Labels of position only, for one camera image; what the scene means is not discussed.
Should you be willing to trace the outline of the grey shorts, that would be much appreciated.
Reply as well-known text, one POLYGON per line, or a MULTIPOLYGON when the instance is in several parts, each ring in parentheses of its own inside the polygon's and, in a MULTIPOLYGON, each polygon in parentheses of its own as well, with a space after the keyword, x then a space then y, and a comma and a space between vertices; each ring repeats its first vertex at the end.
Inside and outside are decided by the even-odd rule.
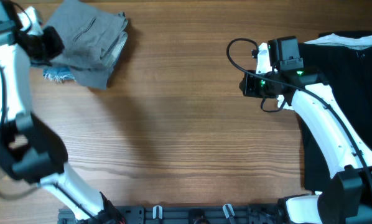
POLYGON ((66 0, 46 25, 56 29, 65 48, 44 69, 67 66, 78 84, 107 89, 128 38, 125 13, 110 13, 81 1, 66 0))

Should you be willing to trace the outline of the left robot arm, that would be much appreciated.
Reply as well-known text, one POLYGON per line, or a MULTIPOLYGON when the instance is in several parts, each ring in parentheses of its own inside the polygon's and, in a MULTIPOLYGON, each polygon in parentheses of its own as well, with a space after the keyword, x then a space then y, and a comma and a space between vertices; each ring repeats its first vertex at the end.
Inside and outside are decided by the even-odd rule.
POLYGON ((30 190, 44 189, 62 201, 77 223, 119 223, 121 214, 68 163, 61 138, 32 111, 29 70, 63 51, 53 27, 24 25, 20 6, 0 1, 0 168, 30 190))

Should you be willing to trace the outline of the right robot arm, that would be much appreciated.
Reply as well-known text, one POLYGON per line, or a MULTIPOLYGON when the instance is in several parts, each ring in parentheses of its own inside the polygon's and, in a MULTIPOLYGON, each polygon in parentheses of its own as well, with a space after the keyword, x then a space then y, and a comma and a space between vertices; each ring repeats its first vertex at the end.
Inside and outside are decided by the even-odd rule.
POLYGON ((294 36, 255 45, 244 96, 302 120, 307 195, 279 200, 278 223, 372 223, 372 42, 294 36))

